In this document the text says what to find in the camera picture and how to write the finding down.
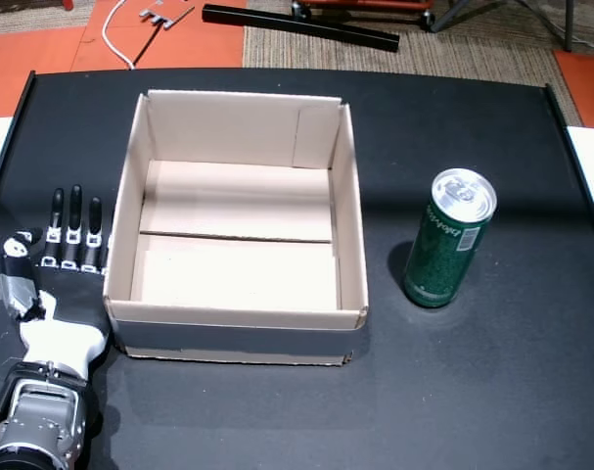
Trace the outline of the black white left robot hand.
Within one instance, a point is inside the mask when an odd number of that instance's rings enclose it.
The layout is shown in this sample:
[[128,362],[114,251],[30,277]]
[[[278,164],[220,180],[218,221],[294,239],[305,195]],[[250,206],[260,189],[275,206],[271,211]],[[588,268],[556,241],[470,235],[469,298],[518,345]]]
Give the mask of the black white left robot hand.
[[106,349],[111,323],[102,301],[102,202],[83,216],[80,185],[54,191],[48,225],[18,230],[0,247],[0,301],[17,322],[25,362],[86,381]]

